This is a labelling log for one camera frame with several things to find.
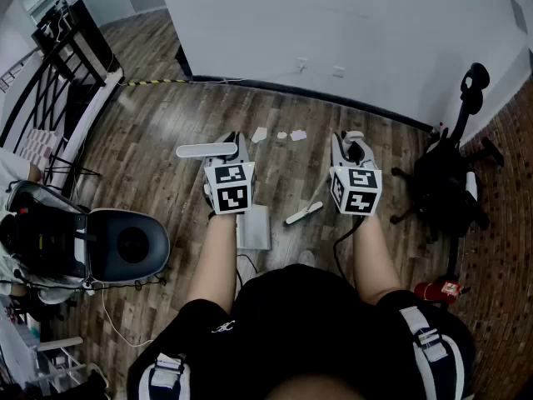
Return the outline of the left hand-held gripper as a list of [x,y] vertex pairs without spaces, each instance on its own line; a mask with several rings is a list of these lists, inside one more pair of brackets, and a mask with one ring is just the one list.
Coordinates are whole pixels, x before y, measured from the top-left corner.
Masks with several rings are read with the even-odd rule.
[[217,215],[243,213],[252,206],[255,187],[256,165],[249,162],[247,140],[241,132],[232,131],[220,136],[215,143],[235,143],[237,160],[204,159],[204,196]]

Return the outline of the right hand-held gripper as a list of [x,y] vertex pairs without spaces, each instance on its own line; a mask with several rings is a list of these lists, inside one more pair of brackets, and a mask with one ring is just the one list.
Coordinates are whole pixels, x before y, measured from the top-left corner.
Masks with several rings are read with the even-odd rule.
[[359,164],[349,162],[341,136],[331,135],[330,194],[339,213],[367,217],[376,212],[380,201],[382,173],[371,148],[362,138],[356,143],[362,150]]

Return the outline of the white broom with grey handle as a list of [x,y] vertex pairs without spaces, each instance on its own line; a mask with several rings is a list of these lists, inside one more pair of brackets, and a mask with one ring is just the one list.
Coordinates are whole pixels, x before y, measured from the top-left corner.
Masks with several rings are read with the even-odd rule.
[[[345,154],[346,157],[349,159],[349,166],[350,168],[361,168],[359,167],[361,157],[362,157],[362,150],[360,146],[356,143],[356,140],[358,138],[364,138],[364,134],[360,131],[341,131],[341,133],[338,133],[341,138],[343,139],[345,145]],[[293,223],[296,223],[303,218],[306,218],[307,216],[311,215],[312,213],[320,210],[323,207],[322,201],[319,201],[318,198],[320,194],[322,193],[322,190],[325,188],[326,184],[331,181],[331,170],[334,168],[331,165],[331,154],[330,154],[330,168],[328,169],[328,172],[326,175],[324,175],[320,182],[318,183],[314,193],[311,196],[311,199],[309,200],[309,203],[302,209],[299,210],[297,213],[291,215],[284,221],[285,226],[292,225]]]

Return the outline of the person's left forearm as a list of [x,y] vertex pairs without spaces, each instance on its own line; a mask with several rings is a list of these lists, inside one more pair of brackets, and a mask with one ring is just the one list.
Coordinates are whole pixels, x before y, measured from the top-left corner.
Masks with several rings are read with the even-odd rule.
[[203,299],[229,313],[237,288],[237,215],[215,215],[207,224],[186,302]]

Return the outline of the person's right forearm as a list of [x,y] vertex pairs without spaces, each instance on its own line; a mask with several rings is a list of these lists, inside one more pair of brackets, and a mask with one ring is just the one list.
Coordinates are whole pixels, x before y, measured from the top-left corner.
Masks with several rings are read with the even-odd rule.
[[402,290],[376,215],[365,218],[353,234],[353,277],[359,297],[371,305],[390,292]]

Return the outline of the black baseboard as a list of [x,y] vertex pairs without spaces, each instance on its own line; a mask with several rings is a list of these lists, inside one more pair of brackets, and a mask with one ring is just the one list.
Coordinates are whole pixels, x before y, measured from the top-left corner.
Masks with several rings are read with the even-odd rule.
[[348,108],[353,108],[360,110],[366,113],[374,114],[380,117],[387,118],[389,120],[403,123],[407,126],[422,130],[423,132],[429,133],[432,129],[432,126],[409,118],[407,116],[401,115],[400,113],[386,110],[381,107],[377,107],[365,102],[360,102],[354,99],[347,97],[340,97],[332,95],[330,93],[316,92],[302,87],[287,86],[273,82],[266,82],[262,80],[255,79],[237,79],[229,77],[213,77],[213,76],[203,76],[203,75],[193,75],[190,65],[187,61],[187,57],[183,51],[182,45],[179,46],[175,59],[179,64],[183,74],[187,80],[191,80],[195,83],[220,83],[220,84],[234,84],[246,88],[257,88],[260,90],[265,90],[269,92],[277,93],[290,93],[297,95],[303,98],[312,98],[317,100],[322,100],[327,103],[333,103],[337,105],[342,105]]

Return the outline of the black office chair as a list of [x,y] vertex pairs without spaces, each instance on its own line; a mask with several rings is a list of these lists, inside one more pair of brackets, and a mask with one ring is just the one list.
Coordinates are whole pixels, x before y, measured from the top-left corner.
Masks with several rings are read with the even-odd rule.
[[461,109],[452,132],[441,131],[436,140],[426,148],[409,174],[398,167],[391,169],[395,177],[403,178],[411,191],[412,205],[400,216],[392,215],[394,225],[413,213],[419,214],[428,224],[431,235],[427,242],[438,240],[438,233],[451,237],[451,250],[446,274],[439,279],[456,281],[455,275],[458,241],[468,232],[471,224],[480,229],[489,227],[490,219],[479,203],[482,184],[473,163],[484,158],[494,158],[503,167],[505,160],[500,150],[488,138],[481,140],[482,149],[463,156],[460,142],[470,116],[477,114],[483,105],[483,91],[490,84],[485,66],[475,62],[461,81]]

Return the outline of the red fire extinguisher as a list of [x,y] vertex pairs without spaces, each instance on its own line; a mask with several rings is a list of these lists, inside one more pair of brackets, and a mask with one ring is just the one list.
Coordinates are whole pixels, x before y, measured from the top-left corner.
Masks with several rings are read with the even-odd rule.
[[421,282],[414,288],[414,294],[429,303],[452,304],[458,297],[467,294],[470,287],[463,287],[458,282]]

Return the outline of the open grey backpack case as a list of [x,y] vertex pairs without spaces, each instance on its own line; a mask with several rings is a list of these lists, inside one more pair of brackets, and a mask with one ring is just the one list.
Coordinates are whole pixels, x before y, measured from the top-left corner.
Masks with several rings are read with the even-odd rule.
[[35,291],[45,304],[74,292],[135,286],[167,265],[170,242],[153,217],[88,210],[51,188],[13,181],[0,189],[0,294]]

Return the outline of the black folding stand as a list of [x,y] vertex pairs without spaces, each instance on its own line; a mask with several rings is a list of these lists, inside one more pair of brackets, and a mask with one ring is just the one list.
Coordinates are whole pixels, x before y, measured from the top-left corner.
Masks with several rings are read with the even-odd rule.
[[94,172],[79,163],[69,162],[57,154],[51,154],[47,166],[43,169],[43,184],[49,188],[62,190],[67,184],[68,177],[88,175],[100,177],[99,172]]

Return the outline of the person's black shirt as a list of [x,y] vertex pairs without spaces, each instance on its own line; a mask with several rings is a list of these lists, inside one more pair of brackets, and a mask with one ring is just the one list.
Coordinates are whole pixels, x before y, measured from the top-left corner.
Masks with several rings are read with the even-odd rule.
[[461,400],[475,358],[456,316],[413,292],[364,303],[337,275],[294,264],[246,282],[229,313],[197,299],[131,366],[128,400],[263,400],[330,377],[366,400]]

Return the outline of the black metal railing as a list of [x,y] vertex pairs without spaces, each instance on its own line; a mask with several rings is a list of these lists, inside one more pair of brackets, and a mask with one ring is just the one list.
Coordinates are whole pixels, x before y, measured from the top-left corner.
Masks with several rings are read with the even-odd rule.
[[[122,66],[83,0],[50,12],[32,37],[37,48],[10,69],[12,82],[0,77],[0,147],[20,156],[32,129],[54,131],[52,154],[82,166],[86,142],[124,79]],[[54,190],[69,194],[79,176]]]

